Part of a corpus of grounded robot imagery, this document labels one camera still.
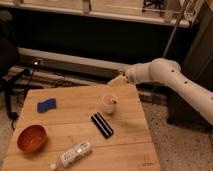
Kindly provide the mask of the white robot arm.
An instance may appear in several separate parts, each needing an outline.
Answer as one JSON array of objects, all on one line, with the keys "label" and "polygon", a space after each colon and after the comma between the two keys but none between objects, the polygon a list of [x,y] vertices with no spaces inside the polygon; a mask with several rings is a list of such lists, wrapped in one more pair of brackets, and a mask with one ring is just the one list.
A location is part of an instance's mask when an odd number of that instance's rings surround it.
[{"label": "white robot arm", "polygon": [[127,83],[160,83],[169,87],[213,126],[213,92],[185,77],[176,61],[156,58],[151,62],[130,65],[123,75],[110,80],[108,85]]}]

